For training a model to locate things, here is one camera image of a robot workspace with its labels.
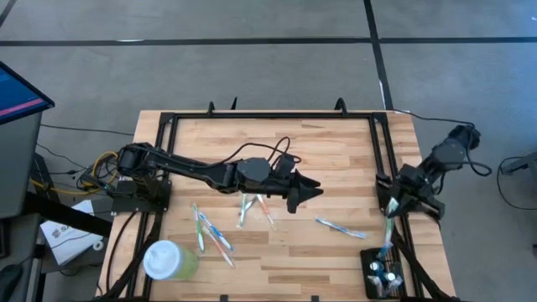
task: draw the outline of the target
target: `wooden tabletop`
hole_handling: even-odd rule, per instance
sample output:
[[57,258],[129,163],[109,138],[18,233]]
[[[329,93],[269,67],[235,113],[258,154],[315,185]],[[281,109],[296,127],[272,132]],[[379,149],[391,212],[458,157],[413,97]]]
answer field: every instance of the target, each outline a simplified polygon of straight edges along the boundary
[[[140,112],[135,142],[154,143],[160,113]],[[388,119],[398,166],[418,164],[420,150],[410,117],[389,113]],[[275,145],[284,136],[291,138],[289,152],[302,158],[297,165],[301,174],[320,181],[325,193],[301,204],[296,214],[287,212],[285,200],[277,196],[266,199],[278,231],[271,229],[258,205],[248,211],[245,226],[239,229],[239,195],[221,195],[203,182],[171,175],[172,198],[160,238],[200,255],[192,217],[192,204],[196,203],[235,247],[232,257],[237,268],[229,268],[206,238],[206,252],[200,255],[195,277],[188,282],[154,281],[151,300],[215,301],[221,294],[228,294],[231,301],[309,301],[311,295],[319,295],[321,300],[367,300],[359,252],[382,246],[385,220],[374,190],[376,166],[366,120],[181,120],[174,153],[210,163],[226,158],[243,143]],[[379,138],[383,144],[382,132]],[[248,147],[236,159],[269,154],[268,149]],[[388,167],[386,156],[384,166]],[[358,239],[331,230],[314,221],[318,216],[365,231],[368,237]],[[110,242],[116,241],[127,217],[122,214],[114,219]],[[112,262],[112,282],[132,259],[138,222],[139,214],[120,238]],[[409,222],[417,258],[441,289],[455,294],[438,226],[421,214],[411,214]],[[112,244],[108,245],[105,263],[111,248]],[[102,289],[106,273],[107,265],[99,280]],[[141,268],[137,294],[141,294],[143,276]],[[409,295],[413,295],[408,270],[405,280]]]

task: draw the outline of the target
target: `gray floor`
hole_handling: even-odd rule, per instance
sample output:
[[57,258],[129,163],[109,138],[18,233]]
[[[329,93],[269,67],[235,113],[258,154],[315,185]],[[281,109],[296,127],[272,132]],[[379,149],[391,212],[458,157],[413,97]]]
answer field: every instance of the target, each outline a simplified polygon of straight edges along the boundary
[[[7,0],[0,1],[5,5]],[[18,0],[0,40],[368,36],[362,1]],[[537,36],[535,1],[373,0],[380,37]],[[390,44],[394,106],[476,123],[472,159],[494,168],[537,149],[537,44]],[[3,60],[56,101],[44,122],[133,132],[143,109],[383,108],[371,45],[3,47]],[[422,154],[452,125],[414,120]],[[130,138],[42,129],[39,142],[87,163]],[[51,170],[68,163],[43,153]],[[502,178],[508,198],[537,207],[526,172]],[[66,177],[59,181],[72,183]],[[537,214],[502,202],[494,177],[446,177],[442,236],[458,296],[531,300]],[[50,275],[45,300],[89,299],[98,268]]]

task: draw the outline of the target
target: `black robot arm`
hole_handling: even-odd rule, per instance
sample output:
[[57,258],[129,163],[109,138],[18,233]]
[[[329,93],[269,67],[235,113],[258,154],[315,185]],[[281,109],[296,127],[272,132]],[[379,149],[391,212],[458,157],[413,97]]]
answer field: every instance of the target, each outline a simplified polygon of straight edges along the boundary
[[117,170],[131,177],[149,200],[158,193],[158,170],[183,175],[207,183],[223,194],[242,193],[281,195],[287,199],[287,210],[296,213],[298,204],[323,193],[321,183],[300,174],[294,157],[283,153],[272,167],[265,158],[239,159],[233,162],[207,164],[183,156],[169,154],[149,143],[133,143],[118,154]]
[[[438,192],[433,184],[447,172],[462,168],[468,150],[479,145],[480,136],[473,126],[457,126],[420,165],[403,164],[393,182],[385,175],[378,175],[379,196],[389,195],[399,202],[399,207],[389,213],[388,218],[421,211],[439,221],[444,215],[444,204],[435,198]],[[384,199],[382,208],[386,208],[389,201],[389,198]]]

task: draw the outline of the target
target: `black stand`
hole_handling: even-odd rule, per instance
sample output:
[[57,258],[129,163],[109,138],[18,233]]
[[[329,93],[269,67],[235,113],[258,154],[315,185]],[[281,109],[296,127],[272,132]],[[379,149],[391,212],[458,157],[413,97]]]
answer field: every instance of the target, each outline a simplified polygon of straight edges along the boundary
[[44,219],[56,221],[103,237],[110,236],[110,231],[112,230],[112,223],[109,221],[73,210],[69,206],[53,202],[31,192],[26,193],[23,212],[24,214],[38,213]]

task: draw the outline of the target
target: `power cable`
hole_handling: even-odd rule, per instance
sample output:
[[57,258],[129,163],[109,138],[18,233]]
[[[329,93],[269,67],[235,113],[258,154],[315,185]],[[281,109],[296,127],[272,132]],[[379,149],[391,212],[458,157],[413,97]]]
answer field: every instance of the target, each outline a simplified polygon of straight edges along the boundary
[[134,136],[134,133],[123,133],[123,132],[119,132],[119,131],[105,130],[105,129],[63,127],[63,126],[47,125],[47,124],[43,124],[43,123],[41,124],[41,126],[42,127],[47,127],[47,128],[62,129],[62,130],[83,131],[83,132],[97,132],[97,133],[112,133],[112,134],[119,134],[119,135],[126,135],[126,136]]

